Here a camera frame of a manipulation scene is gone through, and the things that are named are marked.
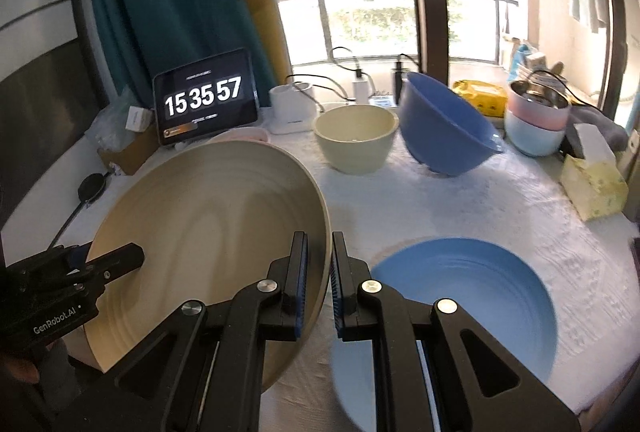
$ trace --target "blue bowl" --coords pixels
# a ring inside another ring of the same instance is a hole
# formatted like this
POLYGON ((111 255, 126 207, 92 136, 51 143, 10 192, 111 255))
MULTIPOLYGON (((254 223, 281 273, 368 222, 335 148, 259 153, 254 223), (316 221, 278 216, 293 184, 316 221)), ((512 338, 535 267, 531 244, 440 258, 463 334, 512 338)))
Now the blue bowl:
POLYGON ((494 126, 442 82, 408 73, 398 107, 406 148, 434 172, 457 176, 504 152, 494 126))

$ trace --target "beige bowl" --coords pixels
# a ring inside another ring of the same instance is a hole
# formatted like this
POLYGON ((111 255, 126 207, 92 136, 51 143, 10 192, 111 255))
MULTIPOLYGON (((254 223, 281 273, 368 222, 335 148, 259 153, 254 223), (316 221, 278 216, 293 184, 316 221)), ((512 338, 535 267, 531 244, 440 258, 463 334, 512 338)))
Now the beige bowl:
POLYGON ((394 142, 398 117, 376 106, 344 106, 316 119, 322 154, 337 170, 366 174, 382 167, 394 142))
POLYGON ((262 386, 272 385, 318 318, 328 282, 328 212, 316 182, 292 155, 257 141, 184 151, 140 179, 98 229, 89 259, 126 243, 145 251, 139 271, 107 285, 84 326, 102 370, 186 300, 232 298, 308 234, 305 325, 297 343, 268 342, 262 386))

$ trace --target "screw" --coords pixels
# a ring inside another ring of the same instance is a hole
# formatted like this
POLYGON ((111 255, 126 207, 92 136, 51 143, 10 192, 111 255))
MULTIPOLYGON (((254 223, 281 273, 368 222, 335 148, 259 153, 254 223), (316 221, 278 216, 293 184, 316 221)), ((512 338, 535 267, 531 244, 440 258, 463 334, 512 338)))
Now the screw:
POLYGON ((447 314, 455 313, 458 309, 458 304, 453 302, 450 298, 443 298, 438 300, 437 307, 440 311, 447 314))
POLYGON ((377 293, 382 289, 382 284, 378 281, 374 281, 373 279, 369 279, 362 283, 362 289, 367 293, 377 293))
POLYGON ((263 293, 271 293, 277 290, 278 283, 271 279, 263 279, 263 281, 258 282, 257 288, 258 291, 262 291, 263 293))
POLYGON ((202 304, 196 300, 190 300, 182 304, 182 312, 187 316, 194 316, 202 311, 202 304))

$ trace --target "small white box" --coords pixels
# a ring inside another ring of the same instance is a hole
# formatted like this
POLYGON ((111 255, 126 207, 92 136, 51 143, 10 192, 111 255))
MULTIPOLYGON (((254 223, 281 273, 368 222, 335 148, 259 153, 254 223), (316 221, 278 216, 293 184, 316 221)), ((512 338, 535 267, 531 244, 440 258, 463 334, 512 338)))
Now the small white box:
POLYGON ((153 111, 145 108, 131 106, 129 115, 127 116, 127 125, 129 131, 134 133, 144 133, 153 119, 153 111))

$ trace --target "white tablecloth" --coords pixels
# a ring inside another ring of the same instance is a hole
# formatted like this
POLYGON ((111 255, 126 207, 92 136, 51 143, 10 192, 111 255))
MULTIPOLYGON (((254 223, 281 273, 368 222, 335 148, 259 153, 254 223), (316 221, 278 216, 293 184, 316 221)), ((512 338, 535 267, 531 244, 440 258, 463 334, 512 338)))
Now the white tablecloth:
MULTIPOLYGON (((548 386, 572 410, 587 407, 640 354, 640 289, 624 216, 583 223, 562 188, 533 159, 509 149, 457 178, 431 173, 400 135, 381 170, 349 176, 331 169, 312 133, 272 136, 305 165, 325 196, 332 229, 350 255, 373 266, 434 237, 484 239, 511 250, 540 276, 558 318, 558 351, 548 386)), ((114 177, 104 196, 61 239, 91 240, 115 200, 177 151, 160 149, 133 177, 114 177)), ((335 338, 330 293, 311 337, 262 396, 260 430, 355 430, 332 388, 335 338)))

